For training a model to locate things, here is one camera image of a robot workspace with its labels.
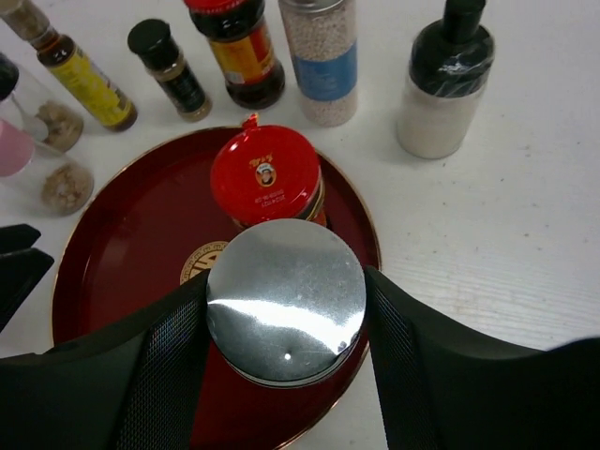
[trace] blue label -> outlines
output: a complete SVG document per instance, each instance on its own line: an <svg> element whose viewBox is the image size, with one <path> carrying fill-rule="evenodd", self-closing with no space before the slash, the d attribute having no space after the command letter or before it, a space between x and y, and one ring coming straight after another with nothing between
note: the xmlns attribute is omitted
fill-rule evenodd
<svg viewBox="0 0 600 450"><path fill-rule="evenodd" d="M356 42L347 52L330 61L293 59L300 90L317 101L339 100L350 94L358 78L356 63Z"/></svg>

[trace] face logo on lid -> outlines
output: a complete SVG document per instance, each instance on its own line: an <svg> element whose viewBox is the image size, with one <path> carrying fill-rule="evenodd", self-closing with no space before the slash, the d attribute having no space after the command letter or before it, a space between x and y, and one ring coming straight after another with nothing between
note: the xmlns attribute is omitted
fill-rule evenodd
<svg viewBox="0 0 600 450"><path fill-rule="evenodd" d="M179 276L179 283L184 284L186 281L200 274L202 270L212 268L218 255L220 255L227 244L225 241L215 241L194 251L184 264L184 268Z"/></svg>
<svg viewBox="0 0 600 450"><path fill-rule="evenodd" d="M268 162L264 162L256 169L256 181L259 182L263 188L268 188L275 184L278 174L275 168Z"/></svg>

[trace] silver can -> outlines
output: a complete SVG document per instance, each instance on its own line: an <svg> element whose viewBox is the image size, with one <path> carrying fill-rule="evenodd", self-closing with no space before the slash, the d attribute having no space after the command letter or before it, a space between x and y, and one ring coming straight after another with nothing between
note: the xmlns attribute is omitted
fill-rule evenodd
<svg viewBox="0 0 600 450"><path fill-rule="evenodd" d="M356 113L355 0L278 0L305 116L323 127Z"/></svg>
<svg viewBox="0 0 600 450"><path fill-rule="evenodd" d="M239 234L207 281L207 323L229 364L257 384L328 378L359 340L367 294L360 262L321 225L272 220Z"/></svg>

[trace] table surface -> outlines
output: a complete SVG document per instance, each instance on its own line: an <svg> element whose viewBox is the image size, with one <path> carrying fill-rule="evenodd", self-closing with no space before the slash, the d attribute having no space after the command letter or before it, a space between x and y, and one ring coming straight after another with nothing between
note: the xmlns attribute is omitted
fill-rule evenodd
<svg viewBox="0 0 600 450"><path fill-rule="evenodd" d="M97 189L158 143L198 127L238 124L235 106L203 37L179 0L37 0L136 102L137 124L111 134L89 115L71 150L93 167ZM489 2L484 24L497 39L489 87L462 148L424 161L404 153L395 116L414 36L441 17L443 0L358 0L360 107L337 128L309 123L298 108L278 6L266 18L288 88L264 124L304 133L349 176L370 209L384 273L417 299L494 337L535 348L600 330L600 2ZM172 26L215 107L199 125L173 107L126 44L138 21ZM1 50L69 105L83 108L34 51L0 23ZM37 247L59 259L80 214L30 217L0 188L0 226L27 222ZM51 291L58 264L0 336L0 356L52 345ZM370 360L337 407L291 447L384 449Z"/></svg>

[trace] yellow labeled bottle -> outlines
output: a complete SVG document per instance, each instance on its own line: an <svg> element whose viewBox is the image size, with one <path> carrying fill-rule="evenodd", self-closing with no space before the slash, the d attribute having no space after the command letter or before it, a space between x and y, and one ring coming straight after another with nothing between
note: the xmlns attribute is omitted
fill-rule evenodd
<svg viewBox="0 0 600 450"><path fill-rule="evenodd" d="M138 118L131 100L31 0L10 0L0 17L37 50L37 59L105 128L124 131Z"/></svg>

